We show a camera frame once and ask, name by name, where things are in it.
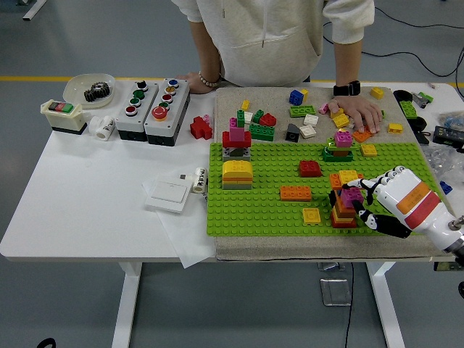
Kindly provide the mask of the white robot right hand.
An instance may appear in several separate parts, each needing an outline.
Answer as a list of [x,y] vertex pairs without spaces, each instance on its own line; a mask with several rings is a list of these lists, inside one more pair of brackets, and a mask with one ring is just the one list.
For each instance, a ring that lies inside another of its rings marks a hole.
[[342,188],[365,189],[367,204],[376,199],[391,215],[376,215],[354,201],[360,219],[374,231],[401,239],[412,232],[429,237],[438,249],[463,258],[463,218],[452,215],[444,202],[413,171],[397,166],[373,179],[356,179]]

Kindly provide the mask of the person's right hand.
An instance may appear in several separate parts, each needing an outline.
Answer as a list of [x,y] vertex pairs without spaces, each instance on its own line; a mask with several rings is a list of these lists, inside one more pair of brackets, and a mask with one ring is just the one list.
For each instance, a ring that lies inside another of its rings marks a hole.
[[204,84],[197,72],[189,72],[186,75],[178,75],[177,79],[186,80],[192,94],[207,94],[218,87],[218,84],[213,86]]

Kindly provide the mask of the person's left hand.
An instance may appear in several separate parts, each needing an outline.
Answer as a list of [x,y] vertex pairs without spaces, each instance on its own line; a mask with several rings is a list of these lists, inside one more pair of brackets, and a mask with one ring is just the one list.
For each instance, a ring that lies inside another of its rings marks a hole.
[[328,103],[328,107],[331,112],[338,112],[342,108],[344,113],[352,118],[355,130],[360,133],[365,130],[378,133],[381,130],[381,109],[362,96],[335,96]]

